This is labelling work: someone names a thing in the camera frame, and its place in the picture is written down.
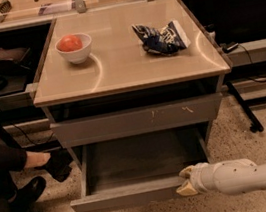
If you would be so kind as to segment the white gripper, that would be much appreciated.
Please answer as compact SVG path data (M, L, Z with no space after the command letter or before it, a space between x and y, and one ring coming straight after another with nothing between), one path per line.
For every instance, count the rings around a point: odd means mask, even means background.
M189 178L177 188L177 193L181 196L192 196L198 193L215 190L213 165L208 163L189 165L179 173L181 178Z

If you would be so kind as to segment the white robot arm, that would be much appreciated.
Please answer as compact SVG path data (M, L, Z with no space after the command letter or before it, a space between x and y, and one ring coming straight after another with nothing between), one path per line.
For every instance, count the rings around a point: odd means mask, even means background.
M179 173L185 181L177 193L192 196L218 191L226 195L240 195L266 190L266 164L256 165L249 159L237 159L219 163L198 163Z

